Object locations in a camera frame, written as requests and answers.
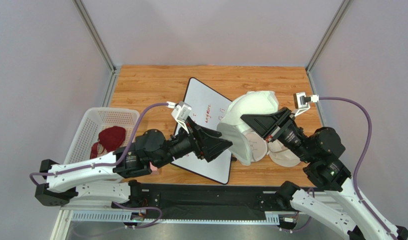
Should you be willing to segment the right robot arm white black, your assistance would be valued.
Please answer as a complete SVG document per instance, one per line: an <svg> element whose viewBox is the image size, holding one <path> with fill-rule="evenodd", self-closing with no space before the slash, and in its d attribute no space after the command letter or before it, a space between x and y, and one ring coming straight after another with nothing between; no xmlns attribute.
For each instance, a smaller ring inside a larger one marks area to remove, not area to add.
<svg viewBox="0 0 408 240"><path fill-rule="evenodd" d="M308 214L346 240L408 239L408 229L387 220L360 191L354 174L340 161L345 147L333 128L322 127L307 136L286 107L271 114L244 114L241 119L265 141L278 140L305 162L303 171L310 182L343 210L313 199L290 181L276 192L282 206Z"/></svg>

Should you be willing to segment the white mesh laundry bag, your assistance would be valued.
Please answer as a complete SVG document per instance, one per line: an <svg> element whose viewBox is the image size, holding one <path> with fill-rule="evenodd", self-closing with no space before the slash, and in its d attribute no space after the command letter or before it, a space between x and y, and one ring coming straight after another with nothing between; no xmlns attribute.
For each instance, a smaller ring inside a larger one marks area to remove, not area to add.
<svg viewBox="0 0 408 240"><path fill-rule="evenodd" d="M301 161L278 140L267 143L254 132L245 135L252 150L251 162L258 162L264 157L269 157L279 166L291 168L297 166Z"/></svg>

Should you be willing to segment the white bra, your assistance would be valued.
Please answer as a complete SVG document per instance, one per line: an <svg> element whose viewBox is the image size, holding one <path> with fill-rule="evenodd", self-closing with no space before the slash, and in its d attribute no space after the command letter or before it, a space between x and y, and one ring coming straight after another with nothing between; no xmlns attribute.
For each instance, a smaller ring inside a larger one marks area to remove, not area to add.
<svg viewBox="0 0 408 240"><path fill-rule="evenodd" d="M222 139L232 142L233 145L228 150L242 165L251 165L254 158L251 145L246 138L246 134L252 129L241 119L241 116L272 114L278 109L279 101L275 92L270 90L249 91L228 106L216 130L222 134Z"/></svg>

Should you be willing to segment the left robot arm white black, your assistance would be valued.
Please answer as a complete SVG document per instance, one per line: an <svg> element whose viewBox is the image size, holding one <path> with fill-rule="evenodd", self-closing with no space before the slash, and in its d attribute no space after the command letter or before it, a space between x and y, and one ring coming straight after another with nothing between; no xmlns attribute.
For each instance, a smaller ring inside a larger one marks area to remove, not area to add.
<svg viewBox="0 0 408 240"><path fill-rule="evenodd" d="M136 177L152 173L190 153L211 162L232 146L219 131L196 124L190 117L185 128L166 139L157 129L149 129L130 146L72 164L57 164L46 159L39 174L35 198L44 206L64 206L73 201L107 201L128 208L145 206L141 183Z"/></svg>

